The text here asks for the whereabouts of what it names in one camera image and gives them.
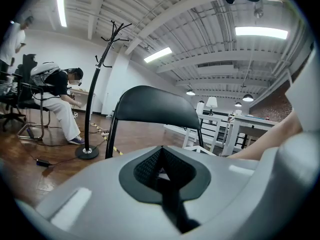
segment wooden floor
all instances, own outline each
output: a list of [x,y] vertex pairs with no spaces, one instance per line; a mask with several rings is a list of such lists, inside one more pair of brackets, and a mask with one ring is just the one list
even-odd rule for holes
[[[44,121],[47,122],[48,113],[44,113]],[[38,123],[40,114],[38,110],[28,110],[27,118],[29,122]],[[85,114],[79,113],[76,122],[80,131],[84,131]],[[110,119],[100,115],[92,115],[91,123],[108,129]],[[59,127],[54,114],[51,114],[51,127]],[[64,146],[42,146],[33,140],[19,140],[17,132],[22,127],[21,123],[14,121],[7,125],[7,132],[0,129],[1,145],[0,158],[4,162],[4,177],[12,189],[14,196],[26,203],[36,206],[40,200],[56,186],[60,185],[68,178],[79,172],[84,167],[105,159],[106,145],[103,137],[99,133],[90,134],[91,145],[98,145],[103,142],[99,148],[99,156],[92,160],[73,159],[71,161],[60,163],[56,166],[45,168],[37,166],[35,159],[47,160],[50,163],[58,163],[75,157],[75,150],[79,146],[68,144],[61,128],[47,128],[43,141],[40,144],[64,145]],[[97,129],[90,126],[90,132],[96,132]],[[118,123],[114,146],[121,152],[126,153],[157,145],[175,145],[182,147],[184,136],[165,130],[162,124],[120,121]]]

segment yellow black caution tape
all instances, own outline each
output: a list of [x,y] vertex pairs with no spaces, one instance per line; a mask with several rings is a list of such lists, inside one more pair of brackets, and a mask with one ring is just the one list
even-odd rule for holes
[[[94,126],[95,128],[97,128],[97,130],[100,132],[100,133],[109,133],[108,130],[103,130],[100,126],[96,125],[95,123],[90,123],[90,125]],[[101,134],[101,136],[104,138],[105,141],[108,140],[108,137],[106,136],[103,136]],[[119,149],[117,149],[115,146],[113,146],[113,150],[116,151],[117,153],[119,153],[120,156],[122,156],[124,153],[122,153]]]

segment black shirt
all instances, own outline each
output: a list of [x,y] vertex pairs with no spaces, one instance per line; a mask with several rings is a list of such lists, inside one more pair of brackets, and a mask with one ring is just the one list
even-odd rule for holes
[[54,96],[68,94],[68,74],[66,74],[64,70],[57,73],[54,72],[49,75],[44,82],[53,86],[42,86],[43,92],[51,93]]

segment white desk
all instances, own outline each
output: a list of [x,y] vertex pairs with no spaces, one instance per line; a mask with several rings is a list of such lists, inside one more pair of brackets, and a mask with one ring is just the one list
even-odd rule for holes
[[[84,90],[79,90],[79,89],[73,89],[73,88],[69,89],[69,91],[71,95],[74,95],[75,101],[82,103],[82,107],[80,108],[80,110],[86,111],[89,92]],[[93,94],[89,120],[91,120],[91,115],[92,115],[94,103],[95,103],[95,96],[96,95]]]
[[244,133],[249,136],[261,137],[271,127],[275,126],[277,122],[258,119],[250,116],[235,115],[231,118],[229,133],[227,135],[228,125],[226,126],[223,139],[226,142],[222,151],[223,156],[230,156],[234,150],[238,133]]
[[[217,138],[218,138],[221,119],[220,118],[216,118],[216,117],[211,116],[211,115],[204,115],[204,114],[200,114],[200,115],[198,115],[198,117],[199,117],[199,119],[205,119],[205,120],[210,120],[210,121],[215,121],[216,122],[215,134],[214,134],[214,137],[213,137],[213,140],[212,140],[212,144],[211,144],[211,148],[210,148],[210,152],[212,153],[212,151],[214,150],[214,147],[216,145]],[[190,135],[190,128],[187,128],[186,129],[186,133],[185,133],[185,137],[184,137],[184,141],[183,141],[183,145],[182,145],[183,149],[187,146],[189,135]]]

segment ceiling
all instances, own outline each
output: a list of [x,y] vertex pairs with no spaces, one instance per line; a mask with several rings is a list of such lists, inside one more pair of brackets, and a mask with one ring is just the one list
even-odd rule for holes
[[[165,47],[172,54],[150,62],[164,79],[198,96],[239,99],[258,97],[289,68],[301,52],[308,32],[288,2],[263,0],[263,17],[254,4],[235,0],[66,0],[68,29],[94,40],[108,37],[111,20],[129,24],[123,38],[127,53],[145,58]],[[41,0],[30,8],[37,22],[61,30],[55,0]],[[286,40],[264,36],[236,36],[235,27],[257,26],[289,31]]]

